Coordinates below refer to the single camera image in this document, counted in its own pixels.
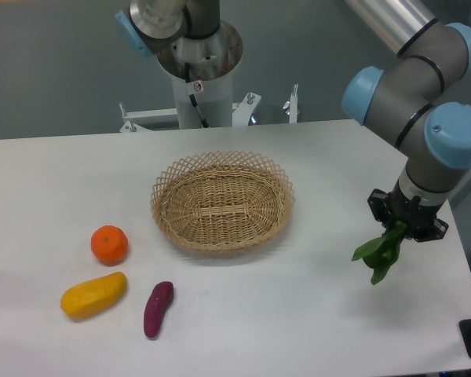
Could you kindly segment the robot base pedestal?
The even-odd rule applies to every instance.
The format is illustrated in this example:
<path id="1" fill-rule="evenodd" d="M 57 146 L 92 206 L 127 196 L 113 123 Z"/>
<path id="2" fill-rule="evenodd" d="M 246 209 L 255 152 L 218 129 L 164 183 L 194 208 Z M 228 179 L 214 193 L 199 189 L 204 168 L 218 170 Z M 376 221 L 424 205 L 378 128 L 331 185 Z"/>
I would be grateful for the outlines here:
<path id="1" fill-rule="evenodd" d="M 243 40 L 218 1 L 132 1 L 115 22 L 131 49 L 154 56 L 170 77 L 180 128 L 232 125 Z"/>

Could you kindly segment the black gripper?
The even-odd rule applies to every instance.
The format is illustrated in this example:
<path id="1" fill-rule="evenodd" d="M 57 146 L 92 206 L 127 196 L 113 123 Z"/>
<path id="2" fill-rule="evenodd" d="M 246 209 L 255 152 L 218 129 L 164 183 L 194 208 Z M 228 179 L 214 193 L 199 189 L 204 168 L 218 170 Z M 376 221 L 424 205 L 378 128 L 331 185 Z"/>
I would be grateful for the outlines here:
<path id="1" fill-rule="evenodd" d="M 441 208 L 425 206 L 421 196 L 406 197 L 400 188 L 384 192 L 375 188 L 367 199 L 374 219 L 389 231 L 397 224 L 405 225 L 404 236 L 415 241 L 434 241 L 444 238 L 448 223 L 437 217 Z"/>

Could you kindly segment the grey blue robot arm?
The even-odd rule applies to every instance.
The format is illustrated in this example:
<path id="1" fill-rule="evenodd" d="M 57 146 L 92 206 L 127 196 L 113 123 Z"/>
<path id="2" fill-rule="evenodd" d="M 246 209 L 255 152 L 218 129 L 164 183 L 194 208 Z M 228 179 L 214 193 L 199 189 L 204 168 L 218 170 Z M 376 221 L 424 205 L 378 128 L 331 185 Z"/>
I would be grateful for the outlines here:
<path id="1" fill-rule="evenodd" d="M 350 8 L 399 57 L 389 71 L 361 70 L 341 105 L 407 157 L 392 191 L 374 190 L 374 218 L 405 236 L 439 240 L 447 223 L 437 216 L 471 169 L 471 106 L 439 97 L 471 70 L 471 27 L 443 24 L 420 1 L 351 1 Z"/>

